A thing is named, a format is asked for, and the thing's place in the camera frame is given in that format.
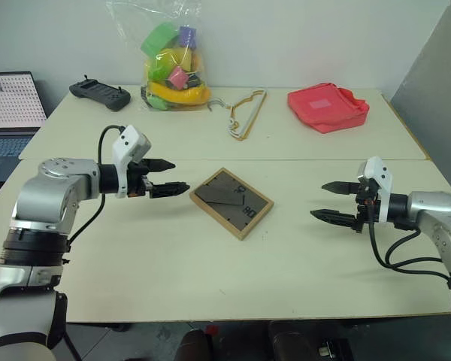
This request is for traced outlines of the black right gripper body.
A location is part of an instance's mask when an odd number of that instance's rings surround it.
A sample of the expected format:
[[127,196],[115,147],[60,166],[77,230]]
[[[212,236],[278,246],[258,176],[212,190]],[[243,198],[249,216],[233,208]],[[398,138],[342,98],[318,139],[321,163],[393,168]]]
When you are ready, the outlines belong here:
[[359,184],[356,194],[357,214],[353,230],[361,233],[363,226],[370,222],[377,222],[380,212],[380,198],[378,195],[379,185],[377,182]]

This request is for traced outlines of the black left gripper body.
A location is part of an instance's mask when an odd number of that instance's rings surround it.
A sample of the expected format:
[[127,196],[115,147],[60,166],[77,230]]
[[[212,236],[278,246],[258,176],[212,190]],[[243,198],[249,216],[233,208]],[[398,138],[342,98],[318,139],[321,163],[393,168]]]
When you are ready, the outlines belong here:
[[140,162],[130,162],[127,168],[127,196],[144,196],[146,193],[145,178],[150,172],[151,159],[142,159]]

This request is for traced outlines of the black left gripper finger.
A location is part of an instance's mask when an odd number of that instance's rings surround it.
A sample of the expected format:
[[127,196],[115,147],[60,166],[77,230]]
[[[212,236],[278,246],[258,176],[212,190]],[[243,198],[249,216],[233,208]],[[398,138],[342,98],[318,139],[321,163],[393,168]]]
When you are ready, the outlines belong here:
[[190,185],[185,182],[167,182],[164,184],[154,184],[150,189],[150,198],[167,198],[178,196],[189,190]]
[[173,169],[176,165],[164,159],[147,159],[146,167],[147,173],[159,173]]

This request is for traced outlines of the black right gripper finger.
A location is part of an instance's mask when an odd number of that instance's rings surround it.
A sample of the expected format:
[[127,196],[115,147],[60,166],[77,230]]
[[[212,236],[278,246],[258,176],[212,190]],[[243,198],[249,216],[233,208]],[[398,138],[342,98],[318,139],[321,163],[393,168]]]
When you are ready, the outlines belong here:
[[356,217],[352,214],[343,214],[339,211],[329,209],[313,210],[310,214],[318,220],[347,228],[354,228],[356,226]]
[[323,184],[321,188],[334,194],[349,195],[357,194],[359,191],[360,183],[358,182],[346,182],[346,181],[332,181]]

